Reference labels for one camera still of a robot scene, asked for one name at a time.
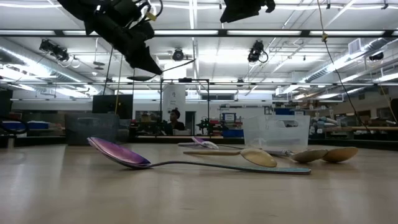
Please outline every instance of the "fluorescent light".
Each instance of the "fluorescent light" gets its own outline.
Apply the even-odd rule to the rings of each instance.
[[[75,90],[69,90],[69,89],[65,89],[65,88],[57,89],[57,93],[61,93],[63,95],[72,96],[72,97],[76,97],[76,98],[87,98],[87,96],[85,94],[79,93],[78,91],[75,91]]]
[[[11,85],[11,84],[8,84],[8,85],[9,85],[9,86],[12,86],[12,87],[15,87],[15,88],[23,89],[23,90],[35,91],[35,89],[33,89],[32,87],[27,86],[27,85],[23,85],[23,84],[19,84],[19,85]]]
[[[325,31],[326,34],[333,35],[383,35],[386,31],[383,30],[336,30],[336,31]],[[310,35],[322,35],[322,31],[311,31]]]
[[[217,35],[218,30],[155,30],[155,35]]]
[[[62,31],[65,35],[86,35],[85,30],[64,30]],[[92,32],[90,35],[98,35],[96,32]]]
[[[356,88],[356,89],[347,91],[347,93],[348,93],[348,94],[350,94],[350,93],[355,93],[356,91],[359,91],[359,90],[362,90],[362,89],[363,89],[363,88]]]
[[[393,79],[396,79],[396,78],[398,78],[398,73],[394,73],[394,74],[391,74],[391,75],[384,75],[383,77],[376,78],[374,81],[376,81],[376,82],[385,82],[385,81],[393,80]]]
[[[300,35],[299,30],[229,30],[228,35]]]
[[[60,4],[40,4],[40,5],[32,5],[32,4],[7,4],[7,3],[0,3],[0,6],[4,7],[16,7],[16,8],[25,8],[25,9],[48,9],[48,8],[56,8],[62,7]]]
[[[55,35],[53,30],[0,30],[0,35]]]
[[[358,78],[358,77],[359,77],[359,75],[352,75],[352,76],[349,76],[349,77],[347,77],[347,78],[342,79],[341,82],[342,82],[342,83],[348,82],[348,81],[354,80],[354,79],[356,79],[356,78]]]
[[[332,97],[335,97],[335,96],[337,96],[337,95],[338,95],[338,93],[325,94],[325,95],[322,95],[322,96],[318,96],[318,99],[332,98]]]
[[[304,97],[305,97],[304,94],[300,94],[300,95],[296,96],[294,99],[295,100],[299,100],[299,99],[304,98]]]

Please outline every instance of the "person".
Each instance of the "person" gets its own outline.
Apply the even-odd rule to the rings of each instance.
[[[178,119],[180,118],[181,114],[177,109],[174,109],[170,113],[170,123],[166,126],[166,134],[173,135],[173,130],[183,131],[185,130],[185,125],[182,122],[179,122]]]

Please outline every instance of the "transparent bin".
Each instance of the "transparent bin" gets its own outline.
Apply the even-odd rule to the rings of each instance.
[[[260,115],[243,121],[244,143],[268,150],[304,151],[308,146],[309,116]]]

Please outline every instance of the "wooden paddle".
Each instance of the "wooden paddle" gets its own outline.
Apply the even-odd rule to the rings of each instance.
[[[243,149],[238,152],[215,152],[215,151],[200,151],[200,152],[184,152],[189,155],[203,155],[203,156],[237,156],[241,155],[249,162],[264,167],[275,167],[276,161],[270,154],[260,149]]]
[[[294,153],[290,150],[283,150],[283,151],[266,150],[266,152],[274,156],[289,157],[299,163],[308,163],[315,161],[317,159],[322,159],[328,153],[326,149],[314,149],[298,153]]]
[[[338,149],[331,149],[322,159],[327,162],[343,162],[351,159],[357,153],[357,147],[343,147]]]

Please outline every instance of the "table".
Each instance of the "table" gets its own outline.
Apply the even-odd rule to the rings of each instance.
[[[194,157],[175,144],[125,144],[151,162],[253,166],[240,156]],[[314,148],[331,148],[311,146]],[[312,175],[252,174],[181,164],[128,170],[91,147],[0,151],[0,223],[396,223],[398,152],[360,149]]]

